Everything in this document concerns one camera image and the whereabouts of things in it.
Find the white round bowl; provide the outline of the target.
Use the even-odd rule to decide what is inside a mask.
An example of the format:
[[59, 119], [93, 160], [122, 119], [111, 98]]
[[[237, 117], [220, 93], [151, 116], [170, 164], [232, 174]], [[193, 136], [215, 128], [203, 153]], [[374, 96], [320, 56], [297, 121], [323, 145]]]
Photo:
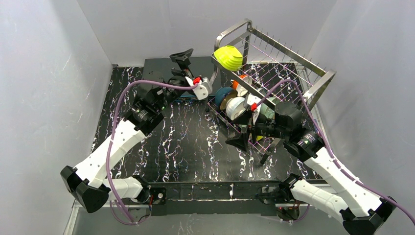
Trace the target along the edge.
[[227, 102], [226, 115], [230, 120], [235, 119], [236, 114], [243, 108], [244, 101], [244, 97], [234, 97]]

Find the orange white bowl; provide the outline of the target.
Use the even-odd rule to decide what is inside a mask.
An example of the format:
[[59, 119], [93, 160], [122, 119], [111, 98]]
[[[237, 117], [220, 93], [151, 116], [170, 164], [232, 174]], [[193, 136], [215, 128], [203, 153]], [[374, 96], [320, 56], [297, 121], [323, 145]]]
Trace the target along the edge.
[[[240, 75], [239, 78], [245, 80], [245, 82], [247, 82], [249, 85], [252, 84], [252, 78], [248, 75], [243, 74]], [[232, 88], [237, 91], [237, 95], [240, 97], [244, 96], [248, 92], [248, 90], [243, 86], [239, 85], [239, 83], [236, 80], [232, 81]]]

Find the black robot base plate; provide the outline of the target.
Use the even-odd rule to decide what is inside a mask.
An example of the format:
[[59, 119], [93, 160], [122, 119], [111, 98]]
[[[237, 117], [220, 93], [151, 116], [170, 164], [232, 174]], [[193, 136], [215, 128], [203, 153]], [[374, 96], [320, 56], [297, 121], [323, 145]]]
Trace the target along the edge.
[[278, 181], [150, 183], [128, 206], [148, 205], [154, 216], [179, 214], [259, 214], [298, 219], [300, 204], [279, 193]]

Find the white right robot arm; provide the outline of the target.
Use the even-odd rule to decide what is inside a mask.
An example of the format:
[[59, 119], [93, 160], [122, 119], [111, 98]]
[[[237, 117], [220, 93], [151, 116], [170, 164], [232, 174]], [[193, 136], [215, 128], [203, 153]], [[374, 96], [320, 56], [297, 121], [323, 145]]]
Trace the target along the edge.
[[294, 157], [314, 169], [333, 188], [329, 193], [315, 187], [296, 174], [271, 191], [258, 195], [267, 203], [275, 199], [298, 200], [315, 206], [342, 223], [351, 235], [372, 235], [389, 218], [397, 203], [367, 189], [328, 149], [316, 129], [303, 126], [302, 111], [291, 102], [280, 102], [270, 118], [260, 112], [261, 106], [244, 105], [233, 98], [226, 105], [226, 115], [241, 125], [241, 132], [227, 139], [227, 144], [247, 150], [249, 138], [273, 137]]

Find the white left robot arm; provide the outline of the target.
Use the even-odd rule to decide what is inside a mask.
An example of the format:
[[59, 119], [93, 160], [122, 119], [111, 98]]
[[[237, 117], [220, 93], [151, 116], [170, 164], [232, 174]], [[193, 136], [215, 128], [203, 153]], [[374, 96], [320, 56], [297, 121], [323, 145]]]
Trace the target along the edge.
[[179, 67], [167, 80], [161, 72], [149, 71], [131, 82], [117, 101], [111, 134], [85, 160], [61, 170], [67, 190], [87, 212], [96, 212], [110, 201], [126, 210], [124, 198], [150, 204], [152, 195], [143, 178], [113, 179], [111, 171], [161, 123], [164, 109], [196, 85], [189, 68], [192, 53], [188, 49], [170, 55]]

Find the white square bowl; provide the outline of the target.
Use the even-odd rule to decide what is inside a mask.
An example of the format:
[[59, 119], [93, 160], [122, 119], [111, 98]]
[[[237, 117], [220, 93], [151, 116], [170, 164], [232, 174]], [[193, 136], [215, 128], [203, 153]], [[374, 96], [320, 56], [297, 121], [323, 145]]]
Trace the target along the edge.
[[213, 55], [220, 65], [229, 71], [238, 71], [242, 67], [243, 55], [234, 46], [220, 47]]

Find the pale green celadon bowl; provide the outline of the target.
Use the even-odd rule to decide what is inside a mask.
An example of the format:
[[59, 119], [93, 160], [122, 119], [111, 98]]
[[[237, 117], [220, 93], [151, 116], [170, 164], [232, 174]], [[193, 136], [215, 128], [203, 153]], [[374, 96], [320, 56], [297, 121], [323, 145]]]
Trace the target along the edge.
[[[278, 104], [280, 102], [280, 100], [277, 97], [270, 97], [269, 99], [274, 104]], [[268, 119], [274, 119], [275, 118], [274, 109], [267, 106], [264, 102], [261, 104], [260, 114], [264, 115]]]

